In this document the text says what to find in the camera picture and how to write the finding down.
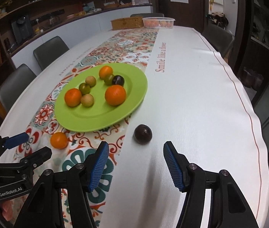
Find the grey chair near left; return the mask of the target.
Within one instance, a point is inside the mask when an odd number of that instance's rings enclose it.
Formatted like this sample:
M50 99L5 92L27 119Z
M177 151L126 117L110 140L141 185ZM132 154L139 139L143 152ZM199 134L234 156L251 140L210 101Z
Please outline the grey chair near left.
M7 113L36 77L26 64L22 64L3 82L0 86L0 102Z

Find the green tomato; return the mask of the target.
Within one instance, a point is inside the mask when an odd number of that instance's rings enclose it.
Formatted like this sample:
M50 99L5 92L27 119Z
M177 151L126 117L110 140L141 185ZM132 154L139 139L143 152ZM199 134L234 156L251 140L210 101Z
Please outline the green tomato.
M86 84L85 82L81 83L78 89L80 90L82 96L89 94L91 91L91 87L89 86L89 84Z
M107 86L112 85L112 81L113 81L114 77L115 77L114 74L106 75L105 78L104 78L105 85L107 85Z

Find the white plastic fruit basket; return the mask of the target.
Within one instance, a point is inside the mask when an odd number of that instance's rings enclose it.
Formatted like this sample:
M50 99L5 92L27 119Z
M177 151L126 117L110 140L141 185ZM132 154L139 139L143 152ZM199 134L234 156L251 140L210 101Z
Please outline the white plastic fruit basket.
M171 29L175 19L170 17L145 17L142 19L143 25L148 29Z

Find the grey chair right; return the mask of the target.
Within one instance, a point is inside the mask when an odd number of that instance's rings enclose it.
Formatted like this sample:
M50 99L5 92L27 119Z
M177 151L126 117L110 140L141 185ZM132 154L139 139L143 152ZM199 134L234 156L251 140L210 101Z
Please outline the grey chair right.
M224 58L232 48L234 35L214 24L208 24L202 35Z

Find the green plate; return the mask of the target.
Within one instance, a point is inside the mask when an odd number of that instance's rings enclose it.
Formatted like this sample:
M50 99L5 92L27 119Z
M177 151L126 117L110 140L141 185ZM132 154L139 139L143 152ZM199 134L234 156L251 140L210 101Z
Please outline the green plate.
M101 66L89 68L66 84L55 101L54 116L61 126L74 132L96 131L114 125L138 108L147 92L147 78L144 72L127 63L108 65L112 67L114 74L125 79L126 100L116 107L107 104L105 91L108 86L98 76ZM88 76L96 77L96 85L90 92L94 97L94 105L90 108L80 104L74 108L68 107L64 101L66 92L78 88Z

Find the dark plum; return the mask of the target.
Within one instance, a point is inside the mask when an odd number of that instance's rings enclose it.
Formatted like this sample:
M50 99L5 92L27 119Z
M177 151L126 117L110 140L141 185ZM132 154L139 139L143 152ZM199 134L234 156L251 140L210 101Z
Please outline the dark plum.
M112 79L112 85L124 86L125 79L121 75L115 75Z
M152 130L149 126L141 124L134 130L134 139L141 145L149 143L153 138Z

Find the wicker basket box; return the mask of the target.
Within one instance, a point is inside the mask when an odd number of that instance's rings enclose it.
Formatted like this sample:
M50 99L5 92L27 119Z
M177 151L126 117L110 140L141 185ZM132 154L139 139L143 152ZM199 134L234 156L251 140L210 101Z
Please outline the wicker basket box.
M134 29L144 27L142 17L125 17L111 21L112 30Z

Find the beige longan fruit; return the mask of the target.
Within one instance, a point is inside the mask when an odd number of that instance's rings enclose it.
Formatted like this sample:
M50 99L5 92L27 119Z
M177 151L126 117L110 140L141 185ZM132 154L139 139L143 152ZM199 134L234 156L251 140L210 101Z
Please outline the beige longan fruit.
M94 105L94 97L91 94L85 94L81 97L80 102L84 107L89 108Z
M92 88L96 85L96 78L94 76L88 76L85 79L85 83Z

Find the oval orange fruit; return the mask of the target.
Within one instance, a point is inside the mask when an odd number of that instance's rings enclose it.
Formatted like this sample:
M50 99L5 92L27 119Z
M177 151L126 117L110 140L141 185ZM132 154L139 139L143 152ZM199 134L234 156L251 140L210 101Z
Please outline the oval orange fruit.
M68 143L68 138L63 132L54 133L50 138L50 144L56 149L64 149Z

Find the grey chair far end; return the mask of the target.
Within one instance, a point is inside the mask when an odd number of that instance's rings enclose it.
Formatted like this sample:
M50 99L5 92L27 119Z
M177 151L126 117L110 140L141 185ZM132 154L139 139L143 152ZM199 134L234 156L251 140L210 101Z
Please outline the grey chair far end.
M164 17L163 13L136 13L132 14L131 17Z

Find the black coffee machine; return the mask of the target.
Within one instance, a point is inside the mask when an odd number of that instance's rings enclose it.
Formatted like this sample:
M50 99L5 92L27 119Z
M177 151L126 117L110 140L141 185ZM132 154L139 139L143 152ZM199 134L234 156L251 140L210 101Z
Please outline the black coffee machine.
M18 18L16 21L12 22L11 26L18 44L22 44L34 36L33 27L28 15Z

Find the dark wooden door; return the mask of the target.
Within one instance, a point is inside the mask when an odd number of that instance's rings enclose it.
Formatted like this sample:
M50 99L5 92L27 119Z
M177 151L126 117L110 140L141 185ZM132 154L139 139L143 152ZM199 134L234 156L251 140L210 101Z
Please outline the dark wooden door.
M188 4L171 2L170 0L155 0L155 10L165 17L175 19L175 25L192 27L203 32L208 13L207 0L189 0Z

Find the small orange kumquat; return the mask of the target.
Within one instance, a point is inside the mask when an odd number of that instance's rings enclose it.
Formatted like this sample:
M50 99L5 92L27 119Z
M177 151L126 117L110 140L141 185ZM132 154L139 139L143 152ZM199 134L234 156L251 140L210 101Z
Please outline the small orange kumquat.
M113 69L112 67L108 65L104 65L103 67L100 68L100 71L98 73L100 79L104 80L107 75L113 74Z

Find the large orange mandarin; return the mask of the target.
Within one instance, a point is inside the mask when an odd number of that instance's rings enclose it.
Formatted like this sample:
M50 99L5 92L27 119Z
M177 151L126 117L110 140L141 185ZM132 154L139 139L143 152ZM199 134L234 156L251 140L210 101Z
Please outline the large orange mandarin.
M105 101L108 105L121 105L126 99L126 90L121 85L112 85L105 91Z

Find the grey chair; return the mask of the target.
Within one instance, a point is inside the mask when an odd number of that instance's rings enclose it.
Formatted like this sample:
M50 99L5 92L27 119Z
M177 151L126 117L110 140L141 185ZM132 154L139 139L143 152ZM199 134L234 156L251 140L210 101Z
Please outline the grey chair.
M62 40L62 38L60 38L60 36L55 36L37 47L33 51L33 55L41 70L44 70L68 50L69 47Z
M208 24L202 35L224 58L232 48L234 35L214 24Z
M22 64L3 82L0 86L0 102L7 113L36 77L26 64Z

